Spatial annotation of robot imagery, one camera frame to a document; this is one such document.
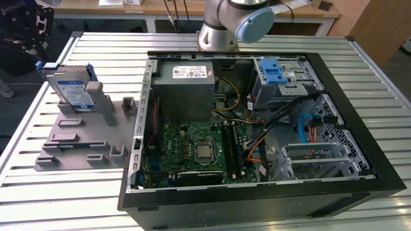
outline white box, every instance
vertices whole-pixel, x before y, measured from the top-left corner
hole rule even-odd
[[[133,4],[133,5],[142,5],[145,0],[125,0],[126,4]]]
[[[122,0],[99,0],[99,8],[121,8],[123,7]]]

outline metal slatted table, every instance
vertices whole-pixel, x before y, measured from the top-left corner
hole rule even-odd
[[[191,34],[78,35],[70,39],[58,62],[90,62],[113,100],[123,96],[139,100],[147,51],[197,50]],[[410,230],[411,105],[357,42],[330,37],[267,36],[255,44],[239,46],[242,51],[309,51],[322,55],[409,189],[335,217],[209,229]],[[118,211],[122,169],[34,170],[58,117],[58,100],[45,83],[0,158],[0,230],[141,230],[129,215]]]

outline green motherboard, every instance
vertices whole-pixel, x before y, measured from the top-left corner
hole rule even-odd
[[[230,125],[235,127],[235,138],[239,147],[247,141],[246,126],[242,123]],[[183,171],[221,171],[223,172],[222,184],[257,182],[255,168],[253,165],[229,163],[227,138],[223,137],[225,124],[166,124],[163,130],[162,156],[149,157],[151,173],[146,174],[150,188],[173,187],[174,173]],[[241,174],[229,173],[229,166],[242,165]]]

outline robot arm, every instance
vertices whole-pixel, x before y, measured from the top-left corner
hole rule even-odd
[[[0,45],[35,54],[47,62],[47,42],[53,34],[54,9],[35,0],[2,0]]]
[[[259,41],[274,24],[269,0],[207,0],[199,46],[205,51],[234,51],[238,39]]]

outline ram slot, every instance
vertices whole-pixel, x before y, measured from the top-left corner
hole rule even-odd
[[[231,124],[222,125],[223,150],[226,158],[227,175],[237,179],[241,175],[241,166],[238,161],[237,135]]]
[[[238,132],[238,127],[234,125],[233,126],[233,132],[234,132],[234,136],[235,136],[235,144],[237,144],[237,153],[238,153],[238,164],[239,164],[239,171],[241,171],[241,175],[245,176],[246,172],[245,170],[245,162],[243,162],[243,149],[242,149],[242,145],[241,145],[241,137],[239,137],[239,132]]]

